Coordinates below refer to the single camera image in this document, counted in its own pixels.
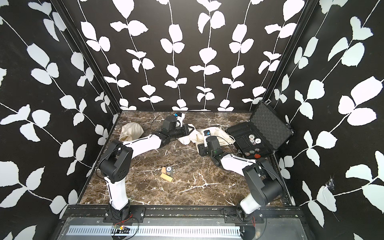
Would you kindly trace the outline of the cream cloth bag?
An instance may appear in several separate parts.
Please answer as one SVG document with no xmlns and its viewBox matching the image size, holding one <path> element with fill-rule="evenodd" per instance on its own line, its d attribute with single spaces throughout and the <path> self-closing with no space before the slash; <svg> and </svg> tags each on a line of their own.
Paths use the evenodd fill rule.
<svg viewBox="0 0 384 240">
<path fill-rule="evenodd" d="M 217 136 L 221 146 L 233 145 L 236 142 L 234 137 L 230 136 L 224 130 L 222 130 L 221 128 L 218 128 L 218 127 L 209 127 L 209 128 L 205 128 L 205 129 L 195 129 L 193 132 L 199 133 L 197 135 L 197 142 L 195 143 L 197 148 L 198 148 L 199 144 L 204 143 L 204 140 L 203 140 L 203 138 L 204 138 L 203 131 L 204 130 L 210 130 L 211 136 Z"/>
<path fill-rule="evenodd" d="M 198 132 L 192 132 L 188 136 L 178 138 L 178 141 L 183 145 L 189 145 L 190 143 L 195 144 L 197 142 L 197 135 L 198 134 L 199 134 Z"/>
<path fill-rule="evenodd" d="M 119 140 L 121 142 L 139 139 L 144 133 L 142 126 L 138 123 L 128 123 L 122 126 Z"/>
</svg>

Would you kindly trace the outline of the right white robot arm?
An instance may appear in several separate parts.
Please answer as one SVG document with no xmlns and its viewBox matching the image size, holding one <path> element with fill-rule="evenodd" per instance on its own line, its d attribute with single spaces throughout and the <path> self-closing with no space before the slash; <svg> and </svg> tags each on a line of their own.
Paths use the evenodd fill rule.
<svg viewBox="0 0 384 240">
<path fill-rule="evenodd" d="M 198 152 L 202 157 L 210 157 L 215 166 L 243 176 L 250 193 L 237 206 L 237 216 L 241 222 L 261 207 L 265 207 L 284 192 L 281 178 L 264 158 L 250 160 L 225 152 L 217 136 L 207 136 L 198 145 Z"/>
</svg>

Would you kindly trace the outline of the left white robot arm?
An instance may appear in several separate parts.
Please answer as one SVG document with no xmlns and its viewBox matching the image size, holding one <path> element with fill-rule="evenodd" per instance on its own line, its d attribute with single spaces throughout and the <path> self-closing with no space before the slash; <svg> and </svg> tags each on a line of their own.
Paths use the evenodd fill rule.
<svg viewBox="0 0 384 240">
<path fill-rule="evenodd" d="M 190 135 L 195 128 L 184 124 L 185 114 L 168 116 L 161 129 L 147 137 L 133 141 L 114 140 L 101 158 L 99 170 L 106 181 L 110 201 L 107 206 L 105 222 L 121 223 L 132 217 L 130 200 L 126 192 L 126 176 L 131 161 L 143 153 L 160 149 L 172 140 Z"/>
</svg>

